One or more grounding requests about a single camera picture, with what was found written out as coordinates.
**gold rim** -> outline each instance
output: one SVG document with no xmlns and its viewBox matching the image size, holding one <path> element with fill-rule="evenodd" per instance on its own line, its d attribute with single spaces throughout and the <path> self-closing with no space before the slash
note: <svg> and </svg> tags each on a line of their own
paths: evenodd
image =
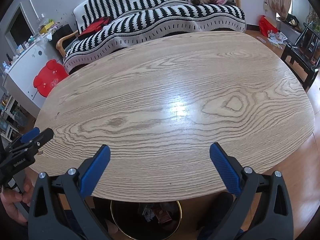
<svg viewBox="0 0 320 240">
<path fill-rule="evenodd" d="M 119 227 L 117 221 L 116 221 L 115 218 L 113 217 L 112 202 L 113 202 L 113 200 L 111 200 L 111 203 L 110 203 L 110 211 L 111 211 L 112 219 L 113 219 L 113 221 L 116 223 L 116 226 L 117 226 L 117 227 L 120 229 L 120 231 L 121 231 L 122 233 L 124 233 L 127 237 L 129 237 L 129 238 L 131 238 L 131 239 L 133 239 L 133 240 L 138 240 L 138 239 L 133 238 L 132 236 L 127 235 L 127 234 Z M 179 223 L 178 223 L 176 229 L 172 232 L 172 234 L 169 235 L 167 238 L 164 238 L 164 239 L 162 239 L 162 240 L 166 240 L 166 239 L 168 239 L 169 237 L 171 237 L 171 236 L 178 230 L 178 228 L 179 228 L 179 226 L 180 226 L 180 223 L 181 223 L 181 220 L 182 220 L 182 209 L 181 209 L 181 205 L 180 205 L 179 201 L 176 200 L 176 202 L 177 202 L 177 204 L 178 204 L 179 211 L 180 211 Z"/>
</svg>

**wooden table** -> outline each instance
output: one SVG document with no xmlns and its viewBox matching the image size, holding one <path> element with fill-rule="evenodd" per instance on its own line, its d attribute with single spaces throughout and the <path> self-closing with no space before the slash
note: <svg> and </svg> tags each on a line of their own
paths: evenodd
<svg viewBox="0 0 320 240">
<path fill-rule="evenodd" d="M 310 136 L 314 113 L 270 49 L 220 31 L 145 42 L 91 63 L 53 89 L 35 126 L 55 133 L 37 172 L 62 174 L 107 144 L 111 161 L 94 195 L 155 202 L 225 188 L 209 158 L 215 141 L 243 166 L 267 171 Z"/>
</svg>

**sofa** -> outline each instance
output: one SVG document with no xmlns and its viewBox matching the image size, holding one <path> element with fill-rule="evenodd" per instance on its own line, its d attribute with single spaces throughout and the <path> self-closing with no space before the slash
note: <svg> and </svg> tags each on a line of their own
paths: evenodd
<svg viewBox="0 0 320 240">
<path fill-rule="evenodd" d="M 203 31 L 244 32 L 245 15 L 236 5 L 189 4 L 188 0 L 86 0 L 73 14 L 77 31 L 60 39 L 57 49 L 72 74 L 82 66 L 117 50 L 169 35 Z M 65 50 L 62 42 L 82 33 L 94 20 L 114 19 L 96 34 L 75 39 Z"/>
</svg>

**blue gripper pad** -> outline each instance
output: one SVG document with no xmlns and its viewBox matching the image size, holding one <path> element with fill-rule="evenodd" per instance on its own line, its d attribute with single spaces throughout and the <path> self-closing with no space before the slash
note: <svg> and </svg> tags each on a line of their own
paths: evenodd
<svg viewBox="0 0 320 240">
<path fill-rule="evenodd" d="M 30 140 L 33 140 L 36 136 L 38 136 L 40 133 L 40 130 L 38 127 L 33 128 L 31 131 L 27 132 L 26 134 L 21 136 L 20 142 L 21 143 L 27 143 Z"/>
<path fill-rule="evenodd" d="M 80 195 L 82 198 L 92 194 L 110 161 L 111 151 L 107 145 L 100 148 L 97 154 L 98 156 L 93 160 L 80 181 Z"/>
<path fill-rule="evenodd" d="M 241 194 L 240 178 L 216 143 L 210 146 L 210 159 L 216 167 L 227 190 L 238 197 Z"/>
</svg>

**white cabinet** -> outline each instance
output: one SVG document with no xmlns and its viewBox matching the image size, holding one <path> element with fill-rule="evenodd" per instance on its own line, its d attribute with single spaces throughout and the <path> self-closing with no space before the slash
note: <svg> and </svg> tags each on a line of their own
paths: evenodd
<svg viewBox="0 0 320 240">
<path fill-rule="evenodd" d="M 33 87 L 33 80 L 51 59 L 62 60 L 47 39 L 34 43 L 12 64 L 4 80 L 7 91 L 35 118 L 46 98 Z"/>
</svg>

